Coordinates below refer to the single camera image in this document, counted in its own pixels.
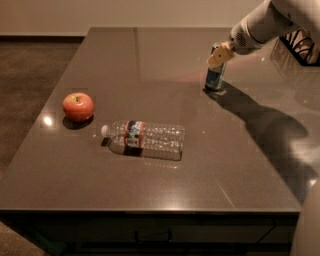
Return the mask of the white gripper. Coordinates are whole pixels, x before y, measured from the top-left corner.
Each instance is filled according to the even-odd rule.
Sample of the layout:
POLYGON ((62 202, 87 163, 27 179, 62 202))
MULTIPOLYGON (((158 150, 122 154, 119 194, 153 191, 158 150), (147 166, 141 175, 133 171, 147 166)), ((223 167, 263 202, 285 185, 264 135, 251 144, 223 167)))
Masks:
POLYGON ((235 56, 235 53, 238 55, 248 55, 261 49, 266 42, 263 29, 262 23, 241 20, 232 28, 230 42, 220 43, 214 48, 213 53, 207 59, 209 68, 214 69, 228 62, 235 56))

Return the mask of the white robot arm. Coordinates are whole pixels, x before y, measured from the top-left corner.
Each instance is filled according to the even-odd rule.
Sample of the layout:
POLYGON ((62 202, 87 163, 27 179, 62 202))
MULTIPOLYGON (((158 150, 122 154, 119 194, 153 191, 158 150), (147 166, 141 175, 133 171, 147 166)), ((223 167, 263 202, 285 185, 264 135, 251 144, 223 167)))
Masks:
POLYGON ((229 39, 208 58, 208 66, 213 69, 235 55, 248 55, 298 29, 320 47, 320 0, 264 0, 231 29, 229 39))

